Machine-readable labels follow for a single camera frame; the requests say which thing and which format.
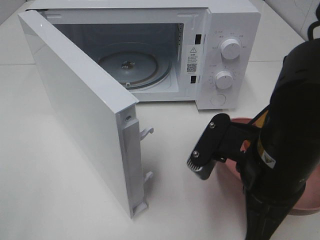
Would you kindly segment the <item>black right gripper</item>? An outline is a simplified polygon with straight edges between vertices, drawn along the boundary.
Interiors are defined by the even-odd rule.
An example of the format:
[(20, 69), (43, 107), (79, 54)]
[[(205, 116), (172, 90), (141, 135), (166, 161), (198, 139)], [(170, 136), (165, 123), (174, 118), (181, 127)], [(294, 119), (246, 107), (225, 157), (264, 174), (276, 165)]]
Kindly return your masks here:
[(261, 118), (259, 114), (248, 123), (240, 123), (232, 121), (226, 113), (215, 115), (191, 151), (192, 163), (200, 167), (210, 160), (225, 163), (230, 159), (236, 162), (244, 187), (257, 189), (263, 171), (258, 151)]

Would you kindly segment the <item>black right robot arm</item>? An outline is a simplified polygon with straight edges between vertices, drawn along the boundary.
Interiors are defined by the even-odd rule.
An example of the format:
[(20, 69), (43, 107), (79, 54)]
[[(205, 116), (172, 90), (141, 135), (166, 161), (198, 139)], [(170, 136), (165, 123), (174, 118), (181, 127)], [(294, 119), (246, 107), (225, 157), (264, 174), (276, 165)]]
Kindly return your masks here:
[(231, 159), (240, 173), (248, 240), (268, 240), (303, 195), (320, 162), (320, 41), (295, 47), (283, 60), (262, 126), (215, 115), (187, 166), (209, 178), (217, 162)]

